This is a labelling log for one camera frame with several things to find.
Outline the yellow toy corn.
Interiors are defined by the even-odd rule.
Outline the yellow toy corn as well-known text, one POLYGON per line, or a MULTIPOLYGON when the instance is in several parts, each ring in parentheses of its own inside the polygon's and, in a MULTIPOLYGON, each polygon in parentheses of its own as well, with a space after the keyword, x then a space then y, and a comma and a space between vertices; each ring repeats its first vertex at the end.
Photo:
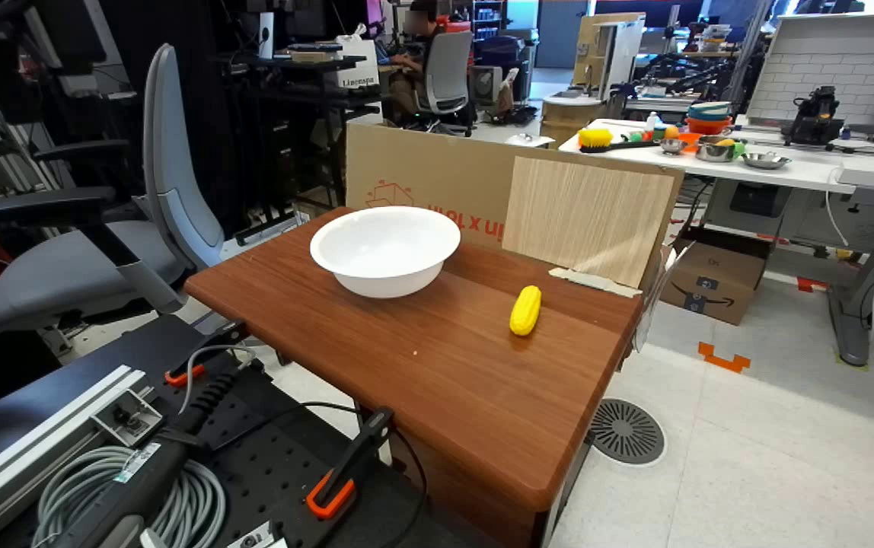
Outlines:
POLYGON ((508 333, 529 335, 542 318, 542 288, 524 286, 508 310, 508 333))

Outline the white plastic bowl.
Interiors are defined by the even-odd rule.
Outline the white plastic bowl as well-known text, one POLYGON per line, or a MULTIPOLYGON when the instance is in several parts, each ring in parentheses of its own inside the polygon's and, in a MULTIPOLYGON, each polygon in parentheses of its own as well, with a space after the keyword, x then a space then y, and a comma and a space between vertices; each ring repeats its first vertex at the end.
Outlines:
POLYGON ((347 294, 404 299, 427 288, 456 252, 456 222, 427 208, 365 208, 315 233, 308 252, 347 294))

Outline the light wooden panel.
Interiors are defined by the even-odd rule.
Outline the light wooden panel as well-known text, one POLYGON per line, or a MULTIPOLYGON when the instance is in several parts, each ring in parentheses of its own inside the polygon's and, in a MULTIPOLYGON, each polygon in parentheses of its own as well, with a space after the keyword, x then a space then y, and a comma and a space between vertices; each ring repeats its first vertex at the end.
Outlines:
POLYGON ((681 175, 569 151, 518 151, 501 247, 638 288, 661 247, 681 175))

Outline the round floor drain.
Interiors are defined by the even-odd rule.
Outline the round floor drain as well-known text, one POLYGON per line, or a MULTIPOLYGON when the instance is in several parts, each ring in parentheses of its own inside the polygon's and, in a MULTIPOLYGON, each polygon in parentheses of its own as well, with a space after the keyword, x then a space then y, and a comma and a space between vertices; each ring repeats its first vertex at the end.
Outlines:
POLYGON ((634 401, 606 399, 588 430, 588 442, 615 464, 646 467, 664 454, 661 424, 634 401))

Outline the orange black clamp near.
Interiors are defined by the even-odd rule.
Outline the orange black clamp near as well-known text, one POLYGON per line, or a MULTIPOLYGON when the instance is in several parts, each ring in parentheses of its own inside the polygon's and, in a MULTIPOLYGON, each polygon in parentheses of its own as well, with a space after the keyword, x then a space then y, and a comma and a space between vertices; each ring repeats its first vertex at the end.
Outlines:
POLYGON ((308 488, 305 508, 310 517, 334 520, 354 506, 362 476, 386 442, 391 424, 393 415, 386 408, 375 412, 340 457, 308 488))

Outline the orange black clamp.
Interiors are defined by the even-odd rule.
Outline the orange black clamp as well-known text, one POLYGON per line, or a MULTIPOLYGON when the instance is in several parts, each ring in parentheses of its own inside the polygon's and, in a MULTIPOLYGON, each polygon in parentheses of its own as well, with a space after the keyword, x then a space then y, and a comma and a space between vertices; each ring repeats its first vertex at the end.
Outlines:
POLYGON ((375 412, 340 457, 308 488, 305 508, 310 517, 334 520, 354 506, 362 476, 386 442, 391 424, 393 415, 386 408, 375 412))
POLYGON ((163 385, 172 391, 187 391, 191 382, 204 376, 204 361, 209 354, 221 354, 248 338, 248 326, 233 323, 229 329, 214 333, 204 338, 177 368, 163 371, 163 385))

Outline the orange black clamp far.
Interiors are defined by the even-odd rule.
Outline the orange black clamp far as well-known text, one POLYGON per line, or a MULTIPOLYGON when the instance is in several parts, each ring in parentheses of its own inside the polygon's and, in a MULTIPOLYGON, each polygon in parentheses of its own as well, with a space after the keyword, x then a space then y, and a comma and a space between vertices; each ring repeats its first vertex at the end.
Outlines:
POLYGON ((163 385, 172 391, 187 391, 191 382, 204 376, 204 361, 209 354, 221 354, 248 338, 248 326, 233 323, 229 329, 214 333, 204 338, 177 368, 163 371, 163 385))

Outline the small cardboard box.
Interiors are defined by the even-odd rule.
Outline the small cardboard box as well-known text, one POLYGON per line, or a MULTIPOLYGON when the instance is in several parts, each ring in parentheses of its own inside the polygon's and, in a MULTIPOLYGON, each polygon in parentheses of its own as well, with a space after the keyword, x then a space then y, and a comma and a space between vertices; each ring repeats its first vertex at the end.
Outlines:
POLYGON ((766 240, 695 228, 679 263, 670 267, 661 299, 681 310, 739 326, 758 294, 766 256, 766 240))

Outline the grey office chair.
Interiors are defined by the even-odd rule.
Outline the grey office chair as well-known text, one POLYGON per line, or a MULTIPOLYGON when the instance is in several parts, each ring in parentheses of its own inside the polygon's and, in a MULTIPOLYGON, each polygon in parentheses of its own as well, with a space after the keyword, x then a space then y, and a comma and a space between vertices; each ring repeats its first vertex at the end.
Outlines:
POLYGON ((0 270, 0 335, 187 305, 180 284, 191 263, 153 217, 108 220, 111 197, 111 186, 0 197, 0 227, 58 228, 0 270))

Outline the white lab table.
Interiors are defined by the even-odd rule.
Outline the white lab table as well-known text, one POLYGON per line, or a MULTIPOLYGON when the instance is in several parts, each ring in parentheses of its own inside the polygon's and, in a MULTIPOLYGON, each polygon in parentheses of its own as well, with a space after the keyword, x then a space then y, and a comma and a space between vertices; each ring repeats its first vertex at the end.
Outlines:
MULTIPOLYGON (((854 247, 855 235, 840 228, 840 210, 834 208, 834 197, 843 194, 849 203, 855 203, 860 197, 874 202, 874 155, 868 151, 791 149, 777 146, 772 141, 760 141, 747 142, 747 151, 769 151, 777 155, 777 161, 753 168, 747 158, 712 161, 700 151, 667 155, 661 146, 634 146, 627 142, 627 135, 637 135, 638 125, 623 120, 593 120, 569 141, 562 141, 559 151, 577 151, 583 137, 593 135, 597 127, 612 132, 612 142, 603 149, 606 158, 672 168, 684 176, 700 180, 727 180, 816 194, 836 247, 854 247)), ((863 368, 870 356, 874 342, 874 239, 868 263, 860 267, 860 274, 827 294, 827 321, 834 329, 836 356, 845 365, 863 368)))

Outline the cardboard box wall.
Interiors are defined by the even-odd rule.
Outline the cardboard box wall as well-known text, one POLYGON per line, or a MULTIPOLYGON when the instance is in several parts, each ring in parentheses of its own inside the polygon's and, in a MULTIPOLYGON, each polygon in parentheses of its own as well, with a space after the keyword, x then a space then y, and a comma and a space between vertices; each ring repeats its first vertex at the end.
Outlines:
POLYGON ((555 149, 349 122, 343 142, 347 203, 430 208, 452 217, 467 240, 499 247, 511 175, 522 158, 555 158, 555 149))

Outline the aluminium extrusion rail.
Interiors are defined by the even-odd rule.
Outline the aluminium extrusion rail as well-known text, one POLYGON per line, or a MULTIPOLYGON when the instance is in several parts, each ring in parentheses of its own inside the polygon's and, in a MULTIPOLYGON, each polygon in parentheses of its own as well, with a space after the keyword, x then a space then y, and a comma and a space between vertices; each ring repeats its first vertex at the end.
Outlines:
POLYGON ((39 467, 45 457, 58 454, 66 442, 77 442, 87 428, 93 428, 96 415, 118 401, 132 387, 144 382, 144 371, 132 365, 118 365, 99 382, 93 382, 85 394, 70 399, 39 428, 14 439, 0 451, 0 498, 10 488, 28 480, 28 471, 39 467))

